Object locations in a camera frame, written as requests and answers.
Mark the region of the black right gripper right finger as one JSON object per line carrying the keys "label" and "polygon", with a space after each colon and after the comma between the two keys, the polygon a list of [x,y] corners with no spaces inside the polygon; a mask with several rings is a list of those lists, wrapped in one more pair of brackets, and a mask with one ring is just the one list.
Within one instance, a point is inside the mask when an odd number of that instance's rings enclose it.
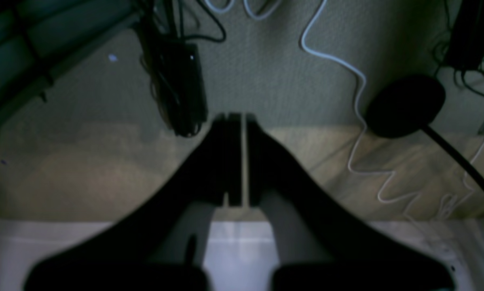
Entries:
{"label": "black right gripper right finger", "polygon": [[249,203],[275,238],[274,291],[453,291],[438,260],[361,221],[327,193],[295,157],[247,115]]}

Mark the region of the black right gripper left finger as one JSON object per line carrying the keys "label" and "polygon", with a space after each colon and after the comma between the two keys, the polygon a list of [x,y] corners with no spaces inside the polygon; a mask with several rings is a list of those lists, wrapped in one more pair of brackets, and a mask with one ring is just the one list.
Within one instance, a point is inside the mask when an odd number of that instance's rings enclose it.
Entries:
{"label": "black right gripper left finger", "polygon": [[33,267],[25,291],[208,291],[210,223],[241,197],[241,114],[219,114],[148,201],[96,236]]}

